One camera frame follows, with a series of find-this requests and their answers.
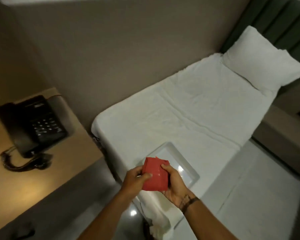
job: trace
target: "white pillow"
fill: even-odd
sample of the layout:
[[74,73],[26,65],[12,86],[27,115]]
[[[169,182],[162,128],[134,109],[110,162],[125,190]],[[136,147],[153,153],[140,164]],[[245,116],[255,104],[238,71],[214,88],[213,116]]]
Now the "white pillow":
[[300,78],[300,63],[251,26],[225,52],[222,63],[262,93],[277,92],[281,86]]

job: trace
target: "white bed sheet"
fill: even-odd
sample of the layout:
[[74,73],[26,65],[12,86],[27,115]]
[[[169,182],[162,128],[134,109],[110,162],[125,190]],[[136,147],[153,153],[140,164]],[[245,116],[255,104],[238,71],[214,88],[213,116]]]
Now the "white bed sheet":
[[[251,137],[275,96],[252,87],[216,53],[106,109],[91,130],[121,179],[171,141],[200,175],[191,188],[200,198]],[[139,197],[152,222],[171,233],[181,212],[158,192],[142,191]]]

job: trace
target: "desk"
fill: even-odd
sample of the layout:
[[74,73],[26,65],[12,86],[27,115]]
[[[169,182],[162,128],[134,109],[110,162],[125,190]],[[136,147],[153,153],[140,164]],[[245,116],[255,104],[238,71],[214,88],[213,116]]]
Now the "desk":
[[[48,98],[59,93],[55,88],[50,88],[39,94]],[[0,160],[0,229],[72,177],[103,158],[102,153],[67,103],[61,96],[55,98],[60,101],[67,112],[73,132],[69,137],[48,149],[47,153],[53,154],[53,158],[52,165],[46,170],[10,172],[4,169]],[[0,153],[11,146],[13,144],[0,122]],[[15,165],[22,165],[27,160],[22,158],[17,150],[11,155]]]

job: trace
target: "upholstered headboard panel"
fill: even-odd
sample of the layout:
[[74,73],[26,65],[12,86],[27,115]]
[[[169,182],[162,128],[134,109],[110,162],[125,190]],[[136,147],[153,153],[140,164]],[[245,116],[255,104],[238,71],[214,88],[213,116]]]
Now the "upholstered headboard panel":
[[251,0],[221,52],[226,52],[249,25],[300,62],[300,0]]

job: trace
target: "red pouch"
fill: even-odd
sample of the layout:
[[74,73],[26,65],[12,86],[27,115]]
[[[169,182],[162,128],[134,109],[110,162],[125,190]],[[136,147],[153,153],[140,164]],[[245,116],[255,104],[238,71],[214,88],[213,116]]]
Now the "red pouch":
[[168,190],[168,173],[161,164],[170,165],[169,161],[158,157],[146,157],[142,167],[142,174],[152,173],[152,177],[144,182],[142,189],[145,191]]

